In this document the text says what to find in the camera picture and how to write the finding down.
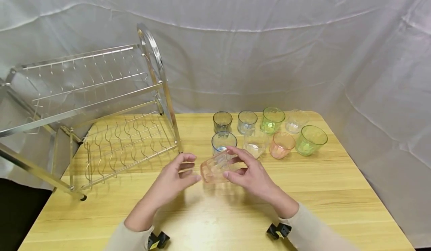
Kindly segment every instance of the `right hand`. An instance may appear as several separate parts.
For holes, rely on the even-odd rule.
[[[241,168],[236,172],[225,171],[223,177],[272,205],[281,218],[291,218],[298,212],[298,202],[272,181],[265,168],[252,154],[232,146],[228,146],[227,149],[230,154],[238,155],[233,158],[233,163],[244,162],[247,168]]]
[[[223,177],[235,185],[242,186],[250,194],[253,194],[266,202],[270,202],[270,195],[280,190],[262,164],[256,160],[247,150],[227,146],[229,154],[236,154],[238,157],[233,158],[232,163],[243,162],[247,168],[241,168],[236,172],[225,171]]]

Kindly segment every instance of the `beige sleeve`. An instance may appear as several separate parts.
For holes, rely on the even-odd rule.
[[[299,211],[280,222],[292,227],[287,238],[298,251],[358,251],[355,246],[335,233],[301,203]]]
[[[148,238],[153,232],[154,226],[142,232],[134,232],[126,228],[122,221],[105,248],[105,251],[146,251]]]

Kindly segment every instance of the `plastic cup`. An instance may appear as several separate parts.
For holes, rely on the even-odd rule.
[[[232,124],[232,115],[225,111],[216,112],[213,116],[214,131],[229,131],[230,124]]]
[[[253,129],[257,122],[257,115],[250,110],[243,110],[238,114],[238,132],[242,135],[249,129]]]
[[[326,133],[317,126],[304,126],[295,149],[303,156],[309,156],[328,142]]]
[[[236,140],[235,135],[230,132],[220,131],[213,136],[211,143],[213,145],[213,155],[216,155],[226,150],[227,146],[236,147],[238,141]]]
[[[274,134],[286,118],[284,112],[277,107],[267,107],[263,110],[262,123],[260,129],[266,134]]]
[[[272,137],[269,152],[272,157],[281,159],[295,147],[295,139],[286,132],[276,132]]]
[[[292,110],[287,115],[286,130],[290,134],[298,134],[303,126],[308,123],[308,114],[301,110]]]
[[[236,171],[238,166],[233,163],[237,155],[230,155],[227,151],[220,152],[201,164],[201,175],[205,183],[223,183],[227,179],[223,177],[225,171]]]
[[[260,129],[249,129],[244,134],[244,146],[254,158],[260,157],[269,145],[269,135]]]

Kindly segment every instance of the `dish rack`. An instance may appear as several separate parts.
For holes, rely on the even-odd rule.
[[[182,152],[159,49],[144,24],[137,32],[139,44],[12,68],[0,80],[0,108],[14,115],[0,126],[0,156],[83,201],[84,189],[164,152]],[[3,143],[42,131],[50,135],[51,171]],[[54,175],[65,152],[68,183]]]

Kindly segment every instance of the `drinking glass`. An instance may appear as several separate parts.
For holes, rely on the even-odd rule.
[[[279,131],[274,134],[274,137],[272,137],[269,152],[272,157],[281,159],[289,154],[294,147],[295,139],[292,135]]]
[[[201,164],[201,175],[205,183],[227,182],[227,179],[223,177],[223,172],[236,171],[237,166],[233,163],[234,157],[237,155],[230,155],[227,151],[223,151],[204,161]]]
[[[214,131],[229,131],[230,124],[232,123],[232,115],[225,111],[216,112],[213,116]]]
[[[249,129],[254,128],[257,122],[257,115],[249,110],[243,110],[238,114],[238,132],[242,135]]]
[[[301,110],[292,110],[287,115],[286,130],[290,134],[298,134],[302,127],[307,124],[308,114]]]
[[[304,126],[297,140],[296,150],[303,156],[309,156],[328,141],[326,133],[317,126]]]
[[[269,145],[269,135],[260,129],[249,129],[244,134],[243,148],[254,158],[260,157]]]
[[[277,107],[267,107],[263,110],[263,119],[260,129],[266,134],[274,134],[281,126],[286,115]]]
[[[213,144],[213,155],[216,155],[226,150],[226,146],[236,147],[238,141],[236,140],[235,135],[230,132],[220,131],[213,136],[211,143]]]

